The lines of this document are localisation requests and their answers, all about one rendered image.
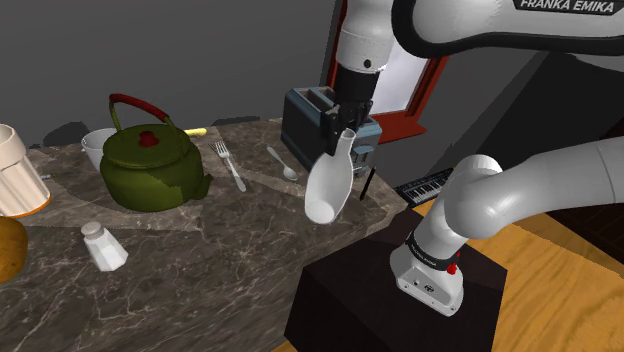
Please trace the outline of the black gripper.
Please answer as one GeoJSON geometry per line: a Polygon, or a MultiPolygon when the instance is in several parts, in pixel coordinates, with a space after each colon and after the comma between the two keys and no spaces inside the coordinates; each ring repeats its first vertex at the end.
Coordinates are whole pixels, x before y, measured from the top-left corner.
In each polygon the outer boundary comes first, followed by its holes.
{"type": "Polygon", "coordinates": [[[357,105],[355,132],[358,132],[369,116],[379,76],[379,72],[361,73],[338,66],[333,88],[337,104],[323,113],[323,138],[328,155],[335,155],[340,136],[348,124],[347,108],[343,104],[357,105]]]}

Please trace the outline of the white vase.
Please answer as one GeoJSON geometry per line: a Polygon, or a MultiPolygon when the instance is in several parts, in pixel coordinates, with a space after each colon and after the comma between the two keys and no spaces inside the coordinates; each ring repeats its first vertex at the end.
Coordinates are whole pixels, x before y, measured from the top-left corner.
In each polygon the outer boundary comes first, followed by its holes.
{"type": "Polygon", "coordinates": [[[313,165],[305,192],[305,214],[317,224],[330,224],[343,209],[353,184],[350,156],[356,133],[346,128],[340,135],[335,153],[323,153],[313,165]]]}

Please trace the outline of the blue-grey toaster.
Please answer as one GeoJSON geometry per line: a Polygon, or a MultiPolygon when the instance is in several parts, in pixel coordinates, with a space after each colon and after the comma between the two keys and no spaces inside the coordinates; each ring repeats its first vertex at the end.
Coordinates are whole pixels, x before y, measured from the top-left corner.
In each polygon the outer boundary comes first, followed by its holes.
{"type": "MultiPolygon", "coordinates": [[[[293,88],[285,94],[281,140],[307,171],[324,152],[321,114],[333,107],[334,97],[328,86],[293,88]]],[[[358,129],[351,150],[355,177],[363,177],[372,165],[381,134],[382,128],[371,117],[358,129]]]]}

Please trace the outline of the red framed window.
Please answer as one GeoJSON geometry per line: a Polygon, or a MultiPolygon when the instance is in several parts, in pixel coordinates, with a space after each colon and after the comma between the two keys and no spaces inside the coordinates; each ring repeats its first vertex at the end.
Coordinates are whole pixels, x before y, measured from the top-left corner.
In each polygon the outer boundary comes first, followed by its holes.
{"type": "MultiPolygon", "coordinates": [[[[325,74],[321,80],[322,86],[333,88],[335,85],[336,50],[346,11],[347,0],[336,0],[324,62],[325,74]]],[[[382,128],[380,144],[421,135],[427,131],[418,120],[447,61],[447,57],[427,60],[405,109],[371,115],[382,128]]]]}

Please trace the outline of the silver spoon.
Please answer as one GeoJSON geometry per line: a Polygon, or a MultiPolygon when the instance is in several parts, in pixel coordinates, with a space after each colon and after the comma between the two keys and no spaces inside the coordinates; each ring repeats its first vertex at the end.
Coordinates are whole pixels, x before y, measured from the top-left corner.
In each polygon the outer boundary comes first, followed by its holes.
{"type": "Polygon", "coordinates": [[[267,146],[266,150],[283,166],[282,174],[286,179],[291,181],[298,180],[298,174],[281,159],[278,153],[271,146],[267,146]]]}

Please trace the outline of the black piano keyboard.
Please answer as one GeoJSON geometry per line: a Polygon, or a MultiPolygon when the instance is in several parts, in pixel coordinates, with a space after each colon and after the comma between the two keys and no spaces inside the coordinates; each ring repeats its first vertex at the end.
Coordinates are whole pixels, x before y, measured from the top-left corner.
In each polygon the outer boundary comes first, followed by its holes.
{"type": "Polygon", "coordinates": [[[414,208],[435,199],[453,171],[453,168],[448,168],[395,187],[394,190],[408,203],[409,208],[414,208]]]}

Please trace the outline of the silver fork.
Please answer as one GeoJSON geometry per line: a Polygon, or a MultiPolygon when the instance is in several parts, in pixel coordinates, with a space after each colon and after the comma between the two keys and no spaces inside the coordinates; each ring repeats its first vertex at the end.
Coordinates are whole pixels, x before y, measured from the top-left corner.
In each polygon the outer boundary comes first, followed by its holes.
{"type": "Polygon", "coordinates": [[[246,192],[246,185],[244,184],[242,178],[234,167],[234,164],[231,160],[231,154],[227,149],[225,143],[223,141],[217,141],[214,143],[213,149],[216,151],[217,155],[227,163],[238,189],[241,192],[246,192]]]}

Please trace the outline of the dark robot stand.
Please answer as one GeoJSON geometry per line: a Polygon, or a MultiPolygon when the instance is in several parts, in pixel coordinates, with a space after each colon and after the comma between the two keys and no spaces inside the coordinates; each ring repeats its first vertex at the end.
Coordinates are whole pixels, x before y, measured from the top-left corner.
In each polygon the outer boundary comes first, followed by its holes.
{"type": "Polygon", "coordinates": [[[297,352],[491,352],[507,271],[465,245],[464,300],[445,317],[396,285],[391,252],[422,220],[384,229],[304,267],[285,329],[297,352]]]}

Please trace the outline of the white cup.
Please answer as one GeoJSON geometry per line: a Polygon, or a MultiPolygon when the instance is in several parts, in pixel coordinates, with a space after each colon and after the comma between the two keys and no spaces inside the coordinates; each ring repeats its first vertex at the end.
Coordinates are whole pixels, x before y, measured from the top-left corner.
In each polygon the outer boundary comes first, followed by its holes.
{"type": "Polygon", "coordinates": [[[104,128],[89,132],[81,140],[82,150],[97,171],[103,157],[103,146],[106,140],[117,132],[115,128],[104,128]]]}

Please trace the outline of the white salt shaker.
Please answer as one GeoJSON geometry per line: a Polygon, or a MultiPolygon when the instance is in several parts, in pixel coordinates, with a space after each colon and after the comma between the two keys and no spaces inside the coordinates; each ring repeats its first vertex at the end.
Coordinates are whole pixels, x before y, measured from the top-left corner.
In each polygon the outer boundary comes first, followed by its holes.
{"type": "Polygon", "coordinates": [[[126,263],[128,252],[99,222],[84,224],[81,233],[87,250],[100,271],[115,271],[126,263]]]}

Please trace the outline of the cream fluted container orange rim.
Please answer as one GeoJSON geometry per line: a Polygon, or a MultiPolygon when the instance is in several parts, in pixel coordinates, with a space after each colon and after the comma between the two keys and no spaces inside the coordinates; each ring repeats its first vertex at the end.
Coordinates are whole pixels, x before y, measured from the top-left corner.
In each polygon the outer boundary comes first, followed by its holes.
{"type": "Polygon", "coordinates": [[[47,206],[51,193],[11,126],[0,124],[0,215],[20,218],[47,206]]]}

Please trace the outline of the brown round loaf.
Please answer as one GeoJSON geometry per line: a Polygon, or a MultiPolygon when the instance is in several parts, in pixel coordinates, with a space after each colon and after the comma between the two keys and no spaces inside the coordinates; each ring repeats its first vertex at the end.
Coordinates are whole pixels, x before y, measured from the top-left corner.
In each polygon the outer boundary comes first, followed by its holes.
{"type": "Polygon", "coordinates": [[[17,220],[0,216],[0,284],[18,275],[28,251],[28,232],[17,220]]]}

